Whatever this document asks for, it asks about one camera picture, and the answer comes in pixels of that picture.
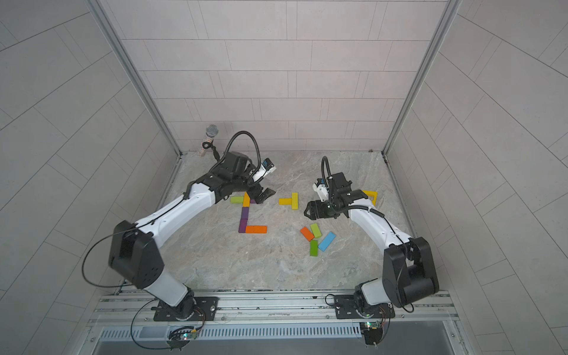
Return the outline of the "yellow long block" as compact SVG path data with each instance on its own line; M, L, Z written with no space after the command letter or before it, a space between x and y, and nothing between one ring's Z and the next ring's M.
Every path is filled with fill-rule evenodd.
M293 192L291 196L291 208L293 210L299 209L299 194L297 192Z

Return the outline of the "red-orange block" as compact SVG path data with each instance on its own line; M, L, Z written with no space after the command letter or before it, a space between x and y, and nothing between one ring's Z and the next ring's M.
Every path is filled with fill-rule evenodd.
M300 233L306 238L307 241L312 241L314 239L314 234L308 227L303 227L300 229Z

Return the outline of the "amber long block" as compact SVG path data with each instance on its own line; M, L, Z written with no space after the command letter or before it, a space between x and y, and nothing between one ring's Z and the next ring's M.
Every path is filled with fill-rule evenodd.
M249 208L250 205L251 205L251 198L250 198L250 196L248 195L248 193L246 192L246 193L244 194L244 197L243 197L243 207L244 207L244 208Z

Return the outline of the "light blue block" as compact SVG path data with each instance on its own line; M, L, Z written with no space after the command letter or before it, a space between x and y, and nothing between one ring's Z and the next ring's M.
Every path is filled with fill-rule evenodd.
M333 232L329 232L318 244L318 249L320 251L325 251L331 245L331 243L336 238L336 235Z

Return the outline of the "orange long block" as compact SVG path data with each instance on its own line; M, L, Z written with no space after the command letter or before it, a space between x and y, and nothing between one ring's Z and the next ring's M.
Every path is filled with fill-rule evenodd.
M267 232L267 226L247 226L245 229L245 233L247 234L266 234Z

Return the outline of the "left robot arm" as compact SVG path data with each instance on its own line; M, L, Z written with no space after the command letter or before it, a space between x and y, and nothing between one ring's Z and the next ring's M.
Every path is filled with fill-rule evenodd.
M109 267L136 288L158 298L177 319L188 319L195 308L193 291L166 269L160 248L199 213L245 192L256 204L275 194L260 182L275 170L266 158L258 165L239 152L228 152L210 171L189 183L186 192L136 223L119 223L112 236Z

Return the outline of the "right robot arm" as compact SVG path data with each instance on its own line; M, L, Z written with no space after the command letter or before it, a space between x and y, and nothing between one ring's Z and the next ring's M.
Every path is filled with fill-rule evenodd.
M358 312L373 314L382 304L403 308L436 294L439 280L430 244L396 228L365 192L353 190L351 185L341 172L322 176L313 185L319 199L307 204L304 215L318 220L344 214L383 252L383 276L355 288Z

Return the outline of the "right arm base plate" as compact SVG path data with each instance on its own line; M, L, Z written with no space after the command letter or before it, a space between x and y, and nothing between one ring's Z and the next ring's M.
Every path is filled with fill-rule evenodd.
M389 320L396 317L395 310L390 303L380 303L375 306L370 306L367 309L360 307L359 301L355 300L353 294L329 294L325 298L328 306L335 310L337 319L345 320Z

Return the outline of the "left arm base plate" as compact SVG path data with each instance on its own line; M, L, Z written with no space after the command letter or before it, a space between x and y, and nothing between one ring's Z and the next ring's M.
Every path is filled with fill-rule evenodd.
M155 312L153 320L155 322L174 322L174 321L213 321L217 311L218 297L193 297L181 301L172 307L160 300L157 306L152 307Z

